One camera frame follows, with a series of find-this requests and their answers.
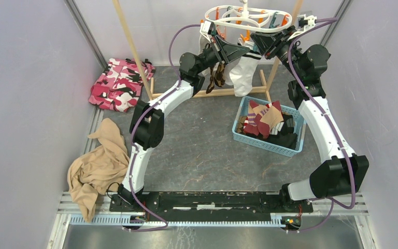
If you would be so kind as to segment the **white plastic clip hanger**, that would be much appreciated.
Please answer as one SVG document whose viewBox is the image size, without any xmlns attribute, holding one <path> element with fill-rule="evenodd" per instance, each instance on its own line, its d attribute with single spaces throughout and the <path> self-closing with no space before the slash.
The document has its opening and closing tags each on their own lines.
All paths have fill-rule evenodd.
<svg viewBox="0 0 398 249">
<path fill-rule="evenodd" d="M 214 22 L 216 29 L 220 27 L 245 30 L 250 33 L 277 33 L 293 24 L 290 13 L 282 10 L 252 8 L 247 1 L 240 6 L 220 5 L 205 12 L 204 20 Z"/>
</svg>

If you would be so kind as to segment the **brown argyle sock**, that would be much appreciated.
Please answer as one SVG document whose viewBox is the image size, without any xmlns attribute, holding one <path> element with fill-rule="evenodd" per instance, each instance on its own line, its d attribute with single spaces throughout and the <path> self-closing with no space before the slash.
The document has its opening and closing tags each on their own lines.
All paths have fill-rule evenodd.
<svg viewBox="0 0 398 249">
<path fill-rule="evenodd" d="M 206 94 L 209 94 L 217 86 L 222 88 L 225 85 L 225 64 L 218 63 L 209 68 L 210 78 L 209 85 L 206 89 Z"/>
</svg>

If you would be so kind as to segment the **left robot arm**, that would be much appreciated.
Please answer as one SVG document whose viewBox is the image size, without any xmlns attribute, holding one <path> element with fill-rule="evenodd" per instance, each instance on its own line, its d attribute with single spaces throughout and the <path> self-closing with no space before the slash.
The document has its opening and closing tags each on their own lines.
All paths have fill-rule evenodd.
<svg viewBox="0 0 398 249">
<path fill-rule="evenodd" d="M 249 51 L 248 47 L 230 44 L 216 35 L 200 54 L 186 52 L 179 58 L 178 80 L 171 88 L 152 101 L 137 102 L 130 127 L 129 168 L 118 188 L 118 196 L 125 208 L 133 212 L 142 205 L 140 193 L 144 189 L 144 175 L 153 150 L 164 136 L 166 116 L 201 90 L 205 80 L 201 72 L 218 63 L 233 62 Z"/>
</svg>

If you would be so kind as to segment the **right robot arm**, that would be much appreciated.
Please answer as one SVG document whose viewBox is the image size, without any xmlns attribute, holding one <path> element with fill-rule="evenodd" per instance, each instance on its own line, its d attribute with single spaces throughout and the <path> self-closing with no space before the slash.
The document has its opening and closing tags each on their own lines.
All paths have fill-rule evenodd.
<svg viewBox="0 0 398 249">
<path fill-rule="evenodd" d="M 351 209 L 369 161 L 347 143 L 331 114 L 320 79 L 331 54 L 321 44 L 302 52 L 297 45 L 300 36 L 293 26 L 278 33 L 255 32 L 250 37 L 264 58 L 277 58 L 294 76 L 288 84 L 288 96 L 307 122 L 321 158 L 321 165 L 308 179 L 283 186 L 278 198 L 280 208 L 291 212 L 300 200 L 330 199 Z"/>
</svg>

